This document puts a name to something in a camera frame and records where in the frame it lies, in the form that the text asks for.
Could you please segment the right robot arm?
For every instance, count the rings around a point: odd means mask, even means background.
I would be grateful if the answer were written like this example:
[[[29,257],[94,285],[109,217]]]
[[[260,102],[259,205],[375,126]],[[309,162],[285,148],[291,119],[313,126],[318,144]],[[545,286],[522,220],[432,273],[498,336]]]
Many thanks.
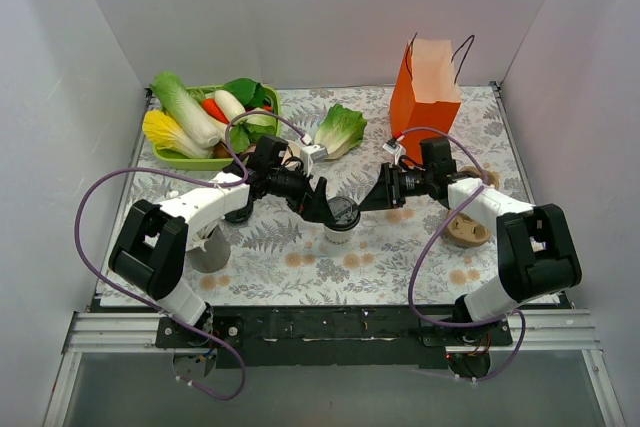
[[[422,162],[409,167],[399,138],[391,138],[383,148],[394,160],[382,164],[376,184],[359,208],[396,209],[409,197],[429,196],[452,217],[464,214],[495,236],[496,276],[461,296],[449,319],[429,321],[451,328],[460,342],[471,345],[486,336],[489,324],[521,305],[579,285],[582,269],[559,206],[536,206],[509,197],[489,184],[484,170],[460,171],[451,153],[454,143],[448,135],[422,141]]]

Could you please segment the orange paper bag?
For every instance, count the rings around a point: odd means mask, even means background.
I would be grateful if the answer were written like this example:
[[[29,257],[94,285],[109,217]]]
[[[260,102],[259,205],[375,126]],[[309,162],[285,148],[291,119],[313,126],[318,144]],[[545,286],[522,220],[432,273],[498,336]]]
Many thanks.
[[[450,131],[462,103],[456,80],[455,52],[449,40],[415,38],[406,45],[390,103],[391,131],[405,135],[401,144],[411,157],[431,131]]]

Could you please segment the black plastic cup lid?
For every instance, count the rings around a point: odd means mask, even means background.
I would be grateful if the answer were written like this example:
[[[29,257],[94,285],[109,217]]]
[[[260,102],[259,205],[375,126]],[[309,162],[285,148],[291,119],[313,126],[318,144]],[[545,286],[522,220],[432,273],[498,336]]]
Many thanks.
[[[327,228],[337,232],[345,232],[352,230],[360,222],[360,208],[353,199],[335,196],[328,200],[328,206],[333,219],[325,224]]]

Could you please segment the white paper coffee cup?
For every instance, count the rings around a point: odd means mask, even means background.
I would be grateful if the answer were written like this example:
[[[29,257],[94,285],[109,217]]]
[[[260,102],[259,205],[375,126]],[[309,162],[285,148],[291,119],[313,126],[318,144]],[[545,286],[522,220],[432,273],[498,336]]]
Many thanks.
[[[349,230],[333,230],[325,226],[323,252],[329,256],[347,252],[353,247],[353,233],[354,228]]]

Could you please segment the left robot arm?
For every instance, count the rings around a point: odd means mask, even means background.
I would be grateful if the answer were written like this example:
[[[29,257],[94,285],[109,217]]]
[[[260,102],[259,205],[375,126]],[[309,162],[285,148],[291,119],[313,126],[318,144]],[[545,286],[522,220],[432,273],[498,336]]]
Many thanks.
[[[327,225],[335,220],[326,179],[310,184],[311,168],[327,157],[326,147],[301,147],[295,158],[300,164],[293,170],[283,164],[286,151],[286,141],[265,135],[246,160],[227,166],[210,184],[158,204],[140,200],[129,209],[109,268],[179,319],[178,334],[190,346],[205,345],[213,324],[204,316],[207,303],[183,278],[185,256],[193,249],[213,248],[221,219],[273,195],[307,222]]]

